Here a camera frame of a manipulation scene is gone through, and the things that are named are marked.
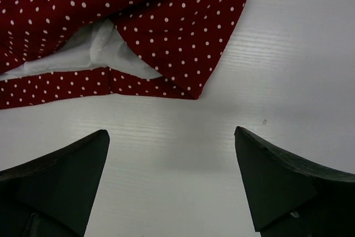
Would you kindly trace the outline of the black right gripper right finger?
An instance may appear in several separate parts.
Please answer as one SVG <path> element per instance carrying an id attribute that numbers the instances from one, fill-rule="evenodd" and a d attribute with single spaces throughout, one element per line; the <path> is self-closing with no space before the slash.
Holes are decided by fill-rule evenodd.
<path id="1" fill-rule="evenodd" d="M 354 236 L 354 174 L 279 148 L 243 127 L 235 150 L 255 232 Z"/>

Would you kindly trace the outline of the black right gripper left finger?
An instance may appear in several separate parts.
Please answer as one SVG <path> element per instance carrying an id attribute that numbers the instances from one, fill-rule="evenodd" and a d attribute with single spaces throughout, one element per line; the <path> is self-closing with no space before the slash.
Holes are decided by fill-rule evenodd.
<path id="1" fill-rule="evenodd" d="M 84 236 L 109 143 L 101 129 L 1 171 L 1 236 Z"/>

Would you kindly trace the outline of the red polka dot skirt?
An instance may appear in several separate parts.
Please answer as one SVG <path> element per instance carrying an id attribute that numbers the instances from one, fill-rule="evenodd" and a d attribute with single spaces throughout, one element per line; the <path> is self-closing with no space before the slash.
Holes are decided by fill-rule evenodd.
<path id="1" fill-rule="evenodd" d="M 1 108 L 198 99 L 247 0 L 1 0 Z"/>

